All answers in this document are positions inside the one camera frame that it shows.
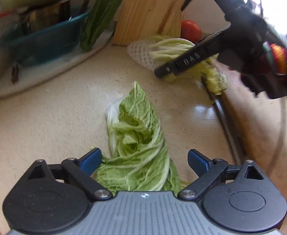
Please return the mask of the pale cabbage leaf bunch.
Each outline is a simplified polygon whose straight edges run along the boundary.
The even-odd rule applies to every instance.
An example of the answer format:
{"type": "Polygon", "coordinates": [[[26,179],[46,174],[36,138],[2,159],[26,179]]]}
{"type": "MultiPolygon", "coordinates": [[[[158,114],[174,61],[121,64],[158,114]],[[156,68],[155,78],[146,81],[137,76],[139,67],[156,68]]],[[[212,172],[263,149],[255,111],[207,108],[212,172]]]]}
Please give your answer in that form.
{"type": "Polygon", "coordinates": [[[205,77],[211,93],[221,95],[226,90],[227,77],[212,64],[216,54],[223,51],[222,34],[206,37],[195,44],[183,38],[154,36],[154,42],[148,47],[151,59],[157,64],[153,69],[156,77],[164,79],[189,70],[205,77]]]}

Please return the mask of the green cabbage leaves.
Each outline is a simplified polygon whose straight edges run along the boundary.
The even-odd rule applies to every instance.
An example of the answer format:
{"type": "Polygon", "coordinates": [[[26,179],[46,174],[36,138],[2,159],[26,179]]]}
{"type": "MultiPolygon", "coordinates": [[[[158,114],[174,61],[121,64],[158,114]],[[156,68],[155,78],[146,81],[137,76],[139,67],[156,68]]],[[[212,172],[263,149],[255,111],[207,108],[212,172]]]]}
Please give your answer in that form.
{"type": "Polygon", "coordinates": [[[178,194],[187,185],[170,158],[156,109],[138,82],[106,111],[109,155],[95,171],[98,183],[119,191],[178,194]]]}

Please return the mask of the red tomato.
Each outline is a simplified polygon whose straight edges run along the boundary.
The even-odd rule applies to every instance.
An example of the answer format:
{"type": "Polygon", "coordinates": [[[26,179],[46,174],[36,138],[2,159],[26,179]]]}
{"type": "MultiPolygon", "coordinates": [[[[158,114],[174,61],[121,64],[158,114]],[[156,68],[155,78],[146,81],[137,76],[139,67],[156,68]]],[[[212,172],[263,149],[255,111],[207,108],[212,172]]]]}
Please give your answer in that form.
{"type": "Polygon", "coordinates": [[[202,30],[192,20],[184,20],[181,23],[181,38],[191,42],[198,42],[201,39],[202,30]]]}

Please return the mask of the wooden cutting board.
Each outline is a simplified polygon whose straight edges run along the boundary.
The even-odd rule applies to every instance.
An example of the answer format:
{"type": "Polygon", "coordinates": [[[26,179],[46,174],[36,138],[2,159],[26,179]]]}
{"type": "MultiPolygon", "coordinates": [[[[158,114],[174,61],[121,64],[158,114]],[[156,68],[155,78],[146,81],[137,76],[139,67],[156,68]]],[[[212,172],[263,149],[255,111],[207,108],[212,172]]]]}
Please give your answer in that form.
{"type": "MultiPolygon", "coordinates": [[[[270,99],[264,92],[255,96],[242,84],[237,71],[217,60],[213,64],[227,76],[223,98],[235,116],[248,155],[287,200],[287,97],[270,99]]],[[[287,234],[287,217],[281,232],[287,234]]]]}

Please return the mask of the wooden knife block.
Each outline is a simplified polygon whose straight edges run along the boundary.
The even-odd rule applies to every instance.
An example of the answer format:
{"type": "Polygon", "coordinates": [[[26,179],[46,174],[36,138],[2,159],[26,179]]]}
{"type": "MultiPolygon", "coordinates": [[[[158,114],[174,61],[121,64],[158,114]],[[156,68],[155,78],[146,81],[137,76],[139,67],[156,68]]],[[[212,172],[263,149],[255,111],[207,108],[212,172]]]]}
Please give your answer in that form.
{"type": "Polygon", "coordinates": [[[123,0],[112,43],[127,46],[156,34],[179,37],[185,0],[123,0]]]}

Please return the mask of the white dish rack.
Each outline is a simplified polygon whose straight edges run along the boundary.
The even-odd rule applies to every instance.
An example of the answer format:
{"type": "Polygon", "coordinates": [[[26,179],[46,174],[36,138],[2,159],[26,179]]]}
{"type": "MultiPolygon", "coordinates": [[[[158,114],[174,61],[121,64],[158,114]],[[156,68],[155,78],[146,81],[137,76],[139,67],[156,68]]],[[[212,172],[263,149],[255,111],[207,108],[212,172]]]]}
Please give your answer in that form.
{"type": "Polygon", "coordinates": [[[15,84],[11,82],[12,66],[9,66],[0,77],[0,99],[25,92],[76,67],[102,50],[112,37],[113,31],[106,29],[97,39],[93,50],[90,52],[83,52],[77,46],[70,53],[48,63],[32,67],[19,66],[19,78],[15,84]]]}

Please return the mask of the wooden clothespin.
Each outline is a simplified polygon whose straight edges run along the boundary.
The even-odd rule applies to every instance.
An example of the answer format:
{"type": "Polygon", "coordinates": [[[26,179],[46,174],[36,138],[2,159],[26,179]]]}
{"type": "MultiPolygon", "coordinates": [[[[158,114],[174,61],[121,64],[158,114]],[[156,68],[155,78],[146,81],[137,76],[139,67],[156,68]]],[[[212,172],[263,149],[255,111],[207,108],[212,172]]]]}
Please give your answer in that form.
{"type": "Polygon", "coordinates": [[[11,83],[16,84],[19,80],[19,66],[15,63],[11,70],[11,83]]]}

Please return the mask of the teal plastic basin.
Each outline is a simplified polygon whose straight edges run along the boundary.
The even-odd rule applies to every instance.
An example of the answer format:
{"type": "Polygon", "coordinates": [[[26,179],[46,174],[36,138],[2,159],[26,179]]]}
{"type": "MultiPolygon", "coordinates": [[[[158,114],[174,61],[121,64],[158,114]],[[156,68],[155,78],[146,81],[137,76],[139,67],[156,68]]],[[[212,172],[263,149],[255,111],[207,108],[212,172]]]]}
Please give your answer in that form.
{"type": "Polygon", "coordinates": [[[72,7],[71,19],[41,31],[24,35],[21,24],[11,27],[0,38],[0,47],[22,67],[31,67],[57,59],[73,50],[80,41],[82,27],[91,11],[79,14],[72,7]]]}

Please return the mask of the metal pot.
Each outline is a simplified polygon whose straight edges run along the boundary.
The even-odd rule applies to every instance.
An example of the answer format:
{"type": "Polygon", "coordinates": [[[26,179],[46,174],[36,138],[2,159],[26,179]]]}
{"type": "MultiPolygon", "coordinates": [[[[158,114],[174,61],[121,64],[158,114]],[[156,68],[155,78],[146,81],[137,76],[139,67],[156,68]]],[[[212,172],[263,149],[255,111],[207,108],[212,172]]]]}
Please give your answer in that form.
{"type": "Polygon", "coordinates": [[[24,35],[41,31],[71,18],[70,0],[61,0],[47,6],[29,7],[20,15],[24,35]]]}

